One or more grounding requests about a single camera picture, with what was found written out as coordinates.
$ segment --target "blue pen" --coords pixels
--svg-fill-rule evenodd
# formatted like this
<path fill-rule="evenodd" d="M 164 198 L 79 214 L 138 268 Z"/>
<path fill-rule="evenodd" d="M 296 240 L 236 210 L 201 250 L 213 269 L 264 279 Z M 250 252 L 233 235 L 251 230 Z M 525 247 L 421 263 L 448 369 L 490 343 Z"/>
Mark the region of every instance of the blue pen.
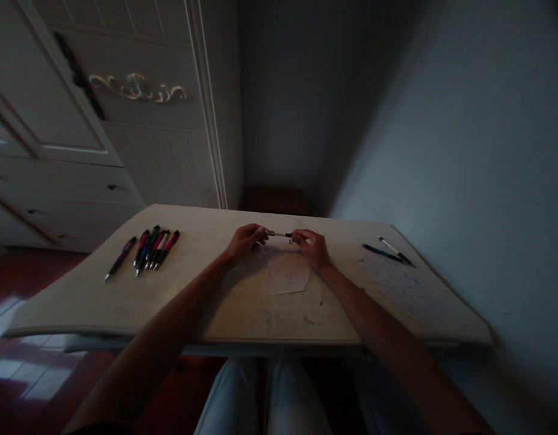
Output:
<path fill-rule="evenodd" d="M 159 233 L 160 233 L 160 227 L 157 225 L 153 228 L 152 234 L 148 237 L 148 241 L 144 246 L 142 255 L 140 256 L 140 260 L 138 262 L 138 265 L 136 266 L 136 276 L 140 276 L 140 272 L 142 271 L 142 269 L 144 269 L 144 264 L 147 261 L 146 257 L 148 254 L 150 254 L 150 250 L 154 246 L 154 242 L 156 241 L 156 238 L 158 237 Z"/>

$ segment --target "white table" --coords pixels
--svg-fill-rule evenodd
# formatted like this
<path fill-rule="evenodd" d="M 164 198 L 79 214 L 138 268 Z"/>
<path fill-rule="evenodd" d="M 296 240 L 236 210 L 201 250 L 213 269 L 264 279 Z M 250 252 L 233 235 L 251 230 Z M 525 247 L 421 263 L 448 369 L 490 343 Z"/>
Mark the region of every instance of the white table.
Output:
<path fill-rule="evenodd" d="M 223 251 L 237 227 L 250 222 L 277 232 L 309 228 L 324 234 L 336 266 L 422 340 L 492 343 L 485 322 L 444 285 L 390 225 L 172 205 L 151 205 L 127 221 L 79 266 L 20 307 L 6 335 L 135 335 Z M 104 283 L 126 241 L 157 224 L 181 231 L 162 268 L 136 278 L 132 268 L 134 249 L 114 278 Z M 412 273 L 446 307 L 446 315 L 423 323 L 400 311 L 382 294 L 352 258 L 362 249 L 361 243 L 385 250 L 378 236 L 417 266 Z M 299 293 L 264 295 L 260 273 L 245 274 L 240 268 L 230 272 L 222 287 L 195 336 L 196 344 L 361 343 L 333 293 L 314 274 L 306 290 Z"/>

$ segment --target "wooden floor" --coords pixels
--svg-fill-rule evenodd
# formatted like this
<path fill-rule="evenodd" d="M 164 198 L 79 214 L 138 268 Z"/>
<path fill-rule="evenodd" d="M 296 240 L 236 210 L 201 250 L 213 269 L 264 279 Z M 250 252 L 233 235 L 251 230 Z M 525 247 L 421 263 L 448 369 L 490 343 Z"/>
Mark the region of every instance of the wooden floor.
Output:
<path fill-rule="evenodd" d="M 115 358 L 103 351 L 63 353 L 63 335 L 1 338 L 20 305 L 84 258 L 85 254 L 29 248 L 11 249 L 0 257 L 0 434 L 60 433 Z M 224 362 L 225 358 L 181 357 L 133 433 L 192 434 Z M 307 359 L 303 364 L 333 433 L 365 433 L 349 374 L 335 360 Z"/>

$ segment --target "decorative metal ornament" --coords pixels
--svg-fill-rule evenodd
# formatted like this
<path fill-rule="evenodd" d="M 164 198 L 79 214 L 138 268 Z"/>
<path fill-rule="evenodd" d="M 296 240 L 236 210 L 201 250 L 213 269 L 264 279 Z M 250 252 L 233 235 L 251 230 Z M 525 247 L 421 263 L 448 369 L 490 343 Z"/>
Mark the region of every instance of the decorative metal ornament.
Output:
<path fill-rule="evenodd" d="M 161 84 L 160 91 L 152 91 L 150 89 L 150 81 L 137 72 L 131 72 L 126 76 L 127 85 L 120 83 L 114 76 L 108 76 L 107 79 L 104 79 L 104 77 L 92 74 L 89 77 L 89 81 L 96 89 L 107 89 L 132 101 L 164 104 L 177 98 L 182 101 L 188 100 L 188 92 L 182 86 L 169 88 L 167 85 Z"/>

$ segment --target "drawer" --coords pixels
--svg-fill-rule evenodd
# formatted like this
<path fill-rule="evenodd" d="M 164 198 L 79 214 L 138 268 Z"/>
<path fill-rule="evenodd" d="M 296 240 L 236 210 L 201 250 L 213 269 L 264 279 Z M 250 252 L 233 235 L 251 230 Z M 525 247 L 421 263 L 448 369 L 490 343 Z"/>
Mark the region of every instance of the drawer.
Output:
<path fill-rule="evenodd" d="M 90 253 L 98 248 L 117 228 L 82 225 L 40 225 L 39 229 L 55 240 L 54 249 Z"/>
<path fill-rule="evenodd" d="M 52 248 L 53 245 L 34 228 L 13 216 L 0 204 L 0 245 Z"/>
<path fill-rule="evenodd" d="M 8 196 L 143 204 L 124 168 L 0 157 L 0 198 Z"/>
<path fill-rule="evenodd" d="M 136 204 L 9 195 L 4 203 L 35 225 L 84 225 L 118 228 L 143 208 Z"/>

